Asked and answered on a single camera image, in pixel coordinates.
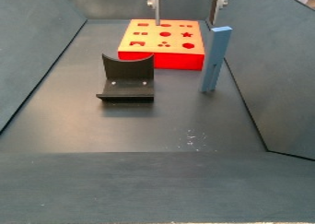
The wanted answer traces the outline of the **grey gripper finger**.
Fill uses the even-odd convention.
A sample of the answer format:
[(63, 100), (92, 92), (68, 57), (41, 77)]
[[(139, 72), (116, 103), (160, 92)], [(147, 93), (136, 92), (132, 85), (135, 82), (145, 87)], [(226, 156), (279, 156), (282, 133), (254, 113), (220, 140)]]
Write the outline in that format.
[(228, 0), (212, 0), (212, 8), (211, 8), (211, 14), (210, 14), (210, 21), (211, 24), (215, 24), (219, 10), (228, 5)]
[(160, 0), (148, 0), (147, 5), (155, 10), (155, 24), (160, 25)]

